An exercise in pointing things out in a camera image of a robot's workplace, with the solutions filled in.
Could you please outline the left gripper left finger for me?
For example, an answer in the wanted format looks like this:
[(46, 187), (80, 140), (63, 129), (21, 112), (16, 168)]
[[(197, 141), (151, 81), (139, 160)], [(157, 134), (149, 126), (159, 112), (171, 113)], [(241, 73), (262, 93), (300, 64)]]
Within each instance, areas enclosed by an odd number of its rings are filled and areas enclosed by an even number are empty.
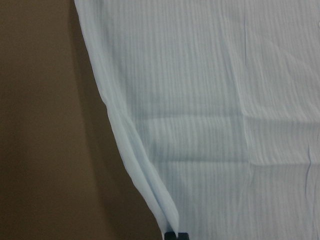
[(176, 233), (174, 231), (169, 231), (164, 234), (164, 240), (177, 240)]

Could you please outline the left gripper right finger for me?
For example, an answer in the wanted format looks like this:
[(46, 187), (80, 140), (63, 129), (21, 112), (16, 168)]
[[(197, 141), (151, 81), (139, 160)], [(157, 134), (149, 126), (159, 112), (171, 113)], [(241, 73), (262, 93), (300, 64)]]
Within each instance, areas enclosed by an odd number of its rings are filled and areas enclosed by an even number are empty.
[(189, 240), (189, 234), (187, 232), (179, 232), (177, 239), (178, 240)]

